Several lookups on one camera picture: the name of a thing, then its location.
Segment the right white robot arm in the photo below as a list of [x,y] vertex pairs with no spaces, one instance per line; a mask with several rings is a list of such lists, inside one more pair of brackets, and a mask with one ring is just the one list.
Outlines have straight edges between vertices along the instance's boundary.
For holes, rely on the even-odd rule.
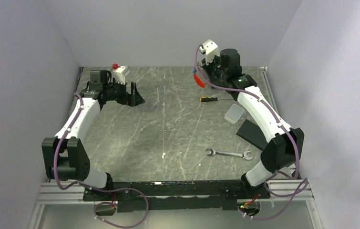
[[266,183],[282,169],[295,165],[295,174],[289,179],[297,179],[300,172],[300,158],[304,133],[300,128],[289,125],[262,94],[257,82],[244,74],[240,65],[240,55],[236,49],[219,49],[214,45],[198,45],[196,53],[205,55],[199,62],[195,60],[195,70],[202,82],[228,92],[253,118],[266,139],[260,161],[244,175],[240,185],[241,194],[252,198],[259,186]]

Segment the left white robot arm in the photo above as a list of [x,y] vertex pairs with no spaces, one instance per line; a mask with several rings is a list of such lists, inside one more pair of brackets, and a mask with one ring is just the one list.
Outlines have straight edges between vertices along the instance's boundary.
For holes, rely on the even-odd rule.
[[46,175],[56,182],[59,189],[66,190],[80,184],[96,190],[96,195],[102,200],[114,196],[111,175],[91,165],[82,140],[107,102],[115,101],[130,107],[145,103],[135,82],[130,82],[131,90],[127,91],[129,73],[128,66],[92,71],[86,87],[74,93],[77,101],[67,122],[55,136],[43,140],[41,148]]

